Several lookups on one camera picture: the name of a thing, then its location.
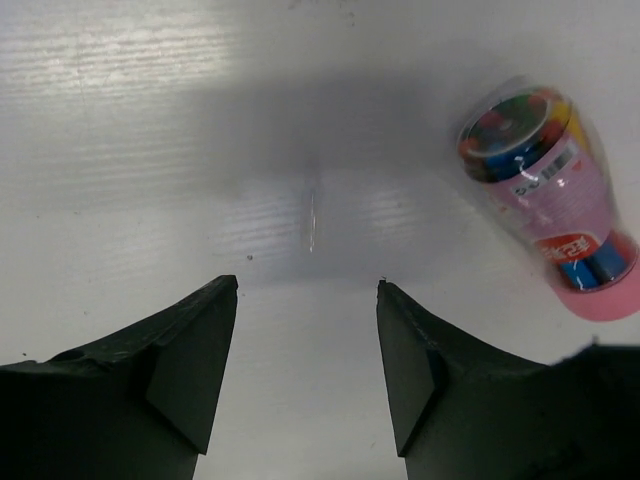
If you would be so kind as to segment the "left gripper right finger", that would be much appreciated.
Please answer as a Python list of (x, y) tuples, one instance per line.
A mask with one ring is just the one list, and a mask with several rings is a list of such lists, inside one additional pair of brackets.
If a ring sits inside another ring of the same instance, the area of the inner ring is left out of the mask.
[(639, 350), (545, 365), (381, 281), (376, 318), (396, 450), (411, 479), (635, 479)]

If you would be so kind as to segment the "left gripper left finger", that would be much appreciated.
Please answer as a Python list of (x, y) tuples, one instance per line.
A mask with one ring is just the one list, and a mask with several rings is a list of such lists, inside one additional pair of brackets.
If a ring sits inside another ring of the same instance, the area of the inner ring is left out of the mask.
[(1, 369), (5, 479), (190, 479), (209, 447), (238, 303), (220, 276), (99, 340)]

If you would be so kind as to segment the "pink cap bottle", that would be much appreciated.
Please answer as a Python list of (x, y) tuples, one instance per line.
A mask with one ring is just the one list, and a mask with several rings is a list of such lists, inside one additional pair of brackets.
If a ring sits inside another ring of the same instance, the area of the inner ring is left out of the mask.
[(569, 311), (592, 322), (638, 313), (639, 243), (570, 97), (507, 82), (469, 112), (455, 147), (479, 200)]

